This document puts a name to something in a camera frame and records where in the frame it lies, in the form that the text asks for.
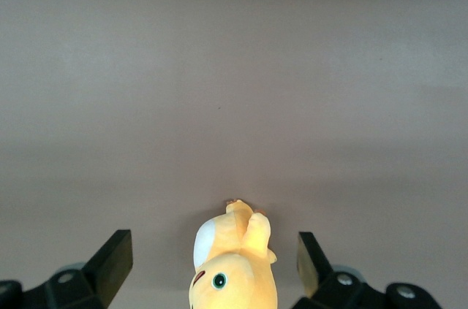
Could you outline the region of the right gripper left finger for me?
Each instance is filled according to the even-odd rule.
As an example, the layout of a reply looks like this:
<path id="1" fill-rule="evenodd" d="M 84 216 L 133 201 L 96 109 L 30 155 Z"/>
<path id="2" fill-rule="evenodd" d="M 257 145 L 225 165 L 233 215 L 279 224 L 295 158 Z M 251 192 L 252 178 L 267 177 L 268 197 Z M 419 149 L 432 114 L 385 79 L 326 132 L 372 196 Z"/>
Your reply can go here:
<path id="1" fill-rule="evenodd" d="M 108 308 L 132 265 L 132 233 L 119 229 L 86 263 L 63 267 L 35 288 L 2 280 L 1 307 Z"/>

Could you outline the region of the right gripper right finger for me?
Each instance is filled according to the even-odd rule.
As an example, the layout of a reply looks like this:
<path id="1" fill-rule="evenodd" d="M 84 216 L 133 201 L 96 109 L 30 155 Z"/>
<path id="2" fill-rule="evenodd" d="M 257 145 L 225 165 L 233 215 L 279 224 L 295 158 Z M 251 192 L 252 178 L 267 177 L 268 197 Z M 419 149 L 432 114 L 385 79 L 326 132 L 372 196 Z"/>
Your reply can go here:
<path id="1" fill-rule="evenodd" d="M 430 293 L 411 283 L 390 283 L 377 291 L 350 267 L 333 267 L 311 232 L 298 233 L 296 262 L 305 295 L 294 308 L 432 308 Z"/>

